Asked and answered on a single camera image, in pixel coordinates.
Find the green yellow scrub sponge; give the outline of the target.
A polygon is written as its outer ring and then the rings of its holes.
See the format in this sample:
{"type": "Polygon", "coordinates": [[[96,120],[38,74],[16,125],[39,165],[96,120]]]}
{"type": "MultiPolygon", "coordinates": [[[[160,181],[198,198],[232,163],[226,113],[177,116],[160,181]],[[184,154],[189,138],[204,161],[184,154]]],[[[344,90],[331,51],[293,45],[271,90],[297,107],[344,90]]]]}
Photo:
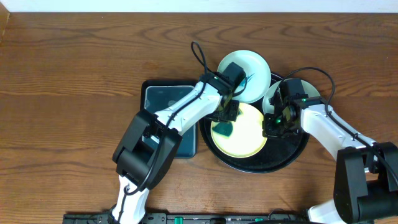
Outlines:
{"type": "Polygon", "coordinates": [[[233,124],[231,121],[215,123],[212,127],[212,131],[222,136],[230,137],[233,133],[233,124]]]}

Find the yellow plate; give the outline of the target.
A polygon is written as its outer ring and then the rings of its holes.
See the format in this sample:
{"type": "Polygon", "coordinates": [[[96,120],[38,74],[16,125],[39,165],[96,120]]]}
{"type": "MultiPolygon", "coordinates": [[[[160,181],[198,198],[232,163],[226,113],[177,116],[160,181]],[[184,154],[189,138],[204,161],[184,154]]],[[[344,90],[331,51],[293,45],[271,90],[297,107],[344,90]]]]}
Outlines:
{"type": "Polygon", "coordinates": [[[257,154],[264,146],[267,138],[262,135],[264,115],[254,106],[240,103],[236,121],[232,121],[233,133],[230,137],[214,133],[211,122],[210,134],[216,147],[227,156],[246,158],[257,154]]]}

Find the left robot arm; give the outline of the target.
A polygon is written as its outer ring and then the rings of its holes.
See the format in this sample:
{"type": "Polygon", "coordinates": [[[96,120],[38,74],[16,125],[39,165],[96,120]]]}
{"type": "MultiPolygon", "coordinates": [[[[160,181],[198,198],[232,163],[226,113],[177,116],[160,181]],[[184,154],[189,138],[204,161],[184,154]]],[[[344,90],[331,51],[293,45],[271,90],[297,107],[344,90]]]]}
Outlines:
{"type": "Polygon", "coordinates": [[[165,177],[183,135],[199,120],[236,120],[239,103],[233,94],[245,78],[244,72],[206,73],[173,105],[135,115],[113,154],[120,181],[118,202],[109,216],[113,223],[143,219],[150,190],[165,177]]]}

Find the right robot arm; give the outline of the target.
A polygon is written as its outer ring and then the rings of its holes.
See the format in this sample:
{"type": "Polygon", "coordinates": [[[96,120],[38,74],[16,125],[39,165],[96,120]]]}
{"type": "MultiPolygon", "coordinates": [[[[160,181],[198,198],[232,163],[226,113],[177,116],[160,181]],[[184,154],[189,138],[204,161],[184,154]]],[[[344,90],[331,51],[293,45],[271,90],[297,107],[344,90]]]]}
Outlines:
{"type": "Polygon", "coordinates": [[[397,216],[397,146],[376,142],[341,119],[320,95],[265,94],[267,137],[313,136],[335,159],[333,199],[308,209],[314,223],[361,223],[397,216]]]}

